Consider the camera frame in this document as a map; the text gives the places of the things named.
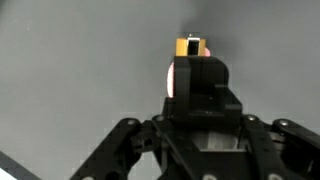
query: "gray wall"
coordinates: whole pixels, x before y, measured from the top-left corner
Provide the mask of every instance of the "gray wall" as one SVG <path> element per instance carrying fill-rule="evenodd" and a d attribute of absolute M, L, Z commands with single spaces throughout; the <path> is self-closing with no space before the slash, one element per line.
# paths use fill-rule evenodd
<path fill-rule="evenodd" d="M 0 149 L 42 179 L 68 179 L 121 118 L 161 111 L 182 31 L 208 38 L 245 112 L 320 133 L 320 1 L 0 2 Z M 159 175 L 152 163 L 131 179 Z"/>

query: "screw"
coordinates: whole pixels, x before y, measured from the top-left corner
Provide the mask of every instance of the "screw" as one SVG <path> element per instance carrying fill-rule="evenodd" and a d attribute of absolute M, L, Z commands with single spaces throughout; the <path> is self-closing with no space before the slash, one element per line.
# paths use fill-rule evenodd
<path fill-rule="evenodd" d="M 202 180 L 218 180 L 214 175 L 206 174 L 203 176 Z"/>
<path fill-rule="evenodd" d="M 281 124 L 282 126 L 288 126 L 288 125 L 289 125 L 289 122 L 288 122 L 287 120 L 282 119 L 282 120 L 280 120 L 280 124 Z"/>
<path fill-rule="evenodd" d="M 87 177 L 83 178 L 82 180 L 94 180 L 94 178 L 91 176 L 87 176 Z"/>
<path fill-rule="evenodd" d="M 164 120 L 164 117 L 163 117 L 163 116 L 158 116 L 158 117 L 157 117 L 157 120 L 158 120 L 158 121 L 163 121 L 163 120 Z"/>
<path fill-rule="evenodd" d="M 256 117 L 253 116 L 253 115 L 248 115 L 247 117 L 248 117 L 249 121 L 254 121 L 254 120 L 256 120 Z"/>
<path fill-rule="evenodd" d="M 128 121 L 128 124 L 129 124 L 129 125 L 133 125 L 135 122 L 136 122 L 135 120 L 130 119 L 130 120 Z"/>
<path fill-rule="evenodd" d="M 272 173 L 272 174 L 269 174 L 268 180 L 283 180 L 283 178 L 278 174 Z"/>

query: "gray background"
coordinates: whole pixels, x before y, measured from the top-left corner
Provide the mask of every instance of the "gray background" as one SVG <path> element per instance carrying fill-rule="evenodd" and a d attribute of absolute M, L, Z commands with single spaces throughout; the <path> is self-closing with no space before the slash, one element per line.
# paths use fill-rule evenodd
<path fill-rule="evenodd" d="M 121 118 L 161 111 L 183 31 L 208 38 L 245 112 L 320 133 L 318 0 L 0 2 L 0 149 L 42 179 L 68 179 Z M 151 158 L 131 179 L 159 175 Z"/>

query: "yellow object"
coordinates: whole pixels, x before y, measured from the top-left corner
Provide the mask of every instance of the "yellow object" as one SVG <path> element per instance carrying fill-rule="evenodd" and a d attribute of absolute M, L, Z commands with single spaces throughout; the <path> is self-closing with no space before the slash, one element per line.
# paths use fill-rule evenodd
<path fill-rule="evenodd" d="M 177 38 L 176 40 L 176 56 L 189 56 L 189 39 L 188 38 Z M 205 56 L 206 40 L 200 39 L 198 44 L 198 52 L 195 56 Z"/>

